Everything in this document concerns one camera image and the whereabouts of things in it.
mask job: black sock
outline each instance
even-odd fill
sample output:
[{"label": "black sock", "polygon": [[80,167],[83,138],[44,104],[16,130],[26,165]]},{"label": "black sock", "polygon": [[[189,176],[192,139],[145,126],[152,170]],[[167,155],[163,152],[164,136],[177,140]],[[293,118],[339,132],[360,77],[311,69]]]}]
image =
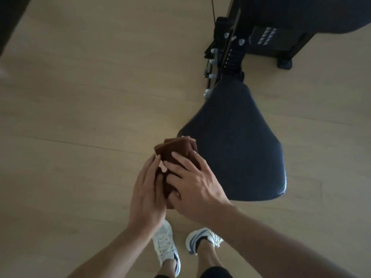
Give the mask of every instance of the black sock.
[{"label": "black sock", "polygon": [[200,242],[201,242],[202,239],[206,239],[207,240],[207,236],[202,236],[200,239],[197,240],[197,242],[196,242],[196,252],[197,252],[197,248],[198,248],[198,246],[199,246],[199,244],[200,244]]}]

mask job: hand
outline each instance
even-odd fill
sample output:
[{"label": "hand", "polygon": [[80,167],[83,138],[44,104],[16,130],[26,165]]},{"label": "hand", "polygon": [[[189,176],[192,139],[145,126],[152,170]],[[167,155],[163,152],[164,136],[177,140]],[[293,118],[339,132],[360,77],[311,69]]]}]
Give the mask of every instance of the hand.
[{"label": "hand", "polygon": [[152,235],[162,226],[166,216],[162,175],[155,180],[160,158],[153,154],[146,161],[138,174],[130,203],[128,226],[147,228]]},{"label": "hand", "polygon": [[170,174],[167,183],[173,185],[177,191],[172,191],[168,197],[174,208],[189,220],[206,225],[208,217],[220,205],[231,205],[223,188],[206,161],[195,151],[192,152],[201,166],[196,166],[182,155],[172,152],[172,156],[185,168],[164,161],[163,164],[179,177]]}]

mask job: forearm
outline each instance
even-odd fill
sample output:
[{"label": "forearm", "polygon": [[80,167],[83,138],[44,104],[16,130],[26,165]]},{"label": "forearm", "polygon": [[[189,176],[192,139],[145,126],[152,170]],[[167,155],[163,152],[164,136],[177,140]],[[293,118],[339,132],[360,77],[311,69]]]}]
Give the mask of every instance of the forearm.
[{"label": "forearm", "polygon": [[68,278],[124,277],[151,237],[150,228],[138,224],[130,226]]},{"label": "forearm", "polygon": [[264,278],[353,277],[302,243],[276,232],[232,205],[214,208],[208,227]]}]

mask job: person's right arm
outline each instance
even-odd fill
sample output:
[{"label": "person's right arm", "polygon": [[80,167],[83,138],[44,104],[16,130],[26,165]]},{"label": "person's right arm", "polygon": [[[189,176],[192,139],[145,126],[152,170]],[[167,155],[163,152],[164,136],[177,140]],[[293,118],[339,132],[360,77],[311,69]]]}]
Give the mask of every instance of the person's right arm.
[{"label": "person's right arm", "polygon": [[184,167],[164,162],[175,175],[167,182],[179,192],[169,201],[188,219],[210,228],[251,265],[263,278],[354,277],[352,274],[269,226],[245,215],[233,206],[207,165],[193,152],[201,165],[198,170],[187,158],[173,157]]}]

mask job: wooden floor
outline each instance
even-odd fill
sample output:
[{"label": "wooden floor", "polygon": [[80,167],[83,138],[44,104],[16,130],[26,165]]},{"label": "wooden floor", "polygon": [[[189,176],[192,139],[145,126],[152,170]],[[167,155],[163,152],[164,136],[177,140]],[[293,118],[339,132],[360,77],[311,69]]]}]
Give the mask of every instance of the wooden floor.
[{"label": "wooden floor", "polygon": [[[214,0],[225,15],[229,0]],[[210,0],[32,0],[0,60],[0,276],[65,277],[127,224],[153,146],[202,105]],[[283,144],[287,193],[236,203],[361,277],[371,276],[371,26],[316,35],[284,71],[243,69]],[[174,211],[184,239],[198,226]],[[223,244],[235,277],[258,277]],[[129,277],[152,277],[149,245]]]}]

